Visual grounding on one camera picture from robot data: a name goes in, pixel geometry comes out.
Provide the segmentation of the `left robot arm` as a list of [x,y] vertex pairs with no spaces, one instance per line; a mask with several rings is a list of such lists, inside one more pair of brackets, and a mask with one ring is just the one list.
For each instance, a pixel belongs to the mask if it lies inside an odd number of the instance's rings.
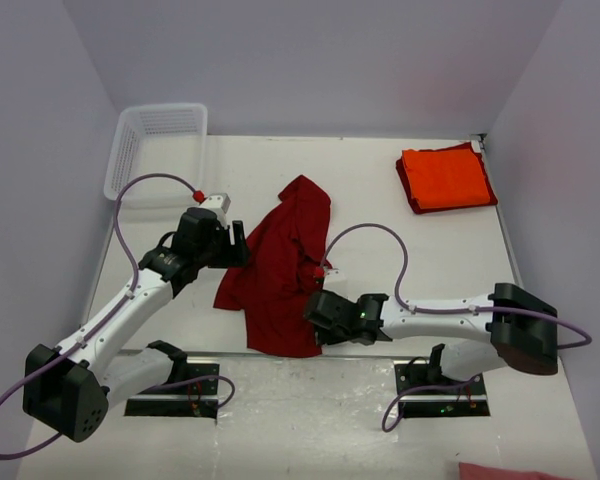
[[202,207],[188,209],[97,315],[57,346],[38,345],[29,353],[24,412],[82,442],[117,404],[143,392],[181,390],[189,382],[187,355],[165,341],[153,341],[124,361],[115,358],[201,270],[242,267],[249,255],[242,222],[227,223],[222,213]]

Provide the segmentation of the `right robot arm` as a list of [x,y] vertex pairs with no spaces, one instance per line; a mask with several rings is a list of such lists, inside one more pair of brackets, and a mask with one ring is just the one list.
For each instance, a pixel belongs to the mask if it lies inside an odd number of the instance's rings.
[[537,376],[558,371],[556,309],[510,283],[496,284],[490,294],[447,301],[400,301],[386,294],[351,301],[320,290],[309,297],[304,317],[320,346],[441,339],[420,381],[439,393],[504,367]]

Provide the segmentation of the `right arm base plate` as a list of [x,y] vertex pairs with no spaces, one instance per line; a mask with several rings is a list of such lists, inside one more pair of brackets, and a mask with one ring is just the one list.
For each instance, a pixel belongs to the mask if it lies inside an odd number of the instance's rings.
[[[427,380],[428,360],[415,357],[394,363],[396,392],[421,386]],[[491,410],[482,376],[468,386],[456,390],[424,390],[401,398],[396,407],[403,419],[489,417]]]

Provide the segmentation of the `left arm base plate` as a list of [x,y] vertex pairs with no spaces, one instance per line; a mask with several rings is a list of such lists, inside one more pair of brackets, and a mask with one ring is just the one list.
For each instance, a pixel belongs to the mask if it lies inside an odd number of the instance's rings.
[[179,388],[142,393],[130,398],[126,417],[217,419],[218,379],[206,379]]

